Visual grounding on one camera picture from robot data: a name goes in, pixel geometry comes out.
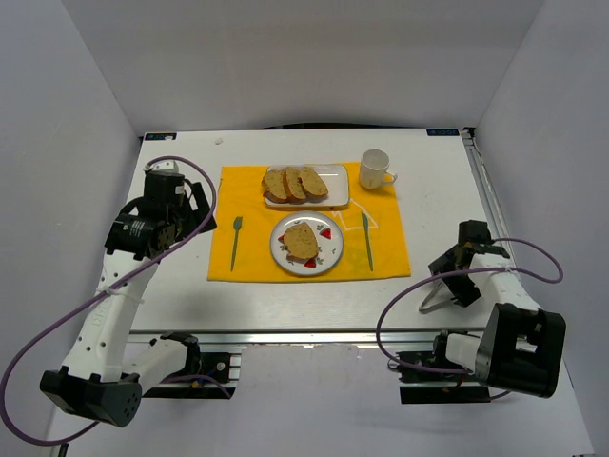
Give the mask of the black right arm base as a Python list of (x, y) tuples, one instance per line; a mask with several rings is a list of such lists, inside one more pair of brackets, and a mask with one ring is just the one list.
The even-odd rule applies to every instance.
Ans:
[(464, 405), (490, 402), (490, 392), (472, 374), (432, 351), (401, 351), (396, 356), (418, 367), (437, 368), (440, 372), (407, 368), (388, 360), (387, 368), (399, 376), (402, 405)]

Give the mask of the metal tongs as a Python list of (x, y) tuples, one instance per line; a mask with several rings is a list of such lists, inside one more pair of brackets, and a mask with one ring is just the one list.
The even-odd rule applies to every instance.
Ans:
[(444, 282), (437, 281), (418, 306), (418, 312), (428, 314), (453, 305), (453, 294)]

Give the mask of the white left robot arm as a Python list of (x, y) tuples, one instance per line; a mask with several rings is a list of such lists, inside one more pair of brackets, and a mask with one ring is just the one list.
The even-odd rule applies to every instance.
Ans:
[(215, 227), (201, 183), (176, 171), (146, 173), (143, 195), (125, 204), (110, 227), (98, 284), (101, 302), (92, 306), (61, 368), (43, 374), (40, 389), (56, 406), (125, 427), (149, 390), (168, 377), (200, 373), (199, 342), (187, 333), (165, 333), (131, 361), (124, 354), (161, 256)]

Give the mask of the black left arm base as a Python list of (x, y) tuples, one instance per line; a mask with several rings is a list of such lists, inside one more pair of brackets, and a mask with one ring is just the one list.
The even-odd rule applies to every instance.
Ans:
[(163, 384), (144, 395), (151, 399), (228, 400), (223, 389), (232, 396), (240, 377), (241, 354), (231, 352), (202, 353), (202, 367), (198, 378), (181, 383)]

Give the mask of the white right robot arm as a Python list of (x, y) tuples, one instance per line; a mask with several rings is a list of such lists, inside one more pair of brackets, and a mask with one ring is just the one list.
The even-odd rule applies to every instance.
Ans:
[(444, 330), (434, 340), (434, 368), (464, 368), (480, 384), (541, 398), (557, 387), (566, 322), (544, 311), (511, 268), (507, 250), (483, 221), (459, 224), (457, 244), (429, 264), (451, 302), (493, 306), (482, 336)]

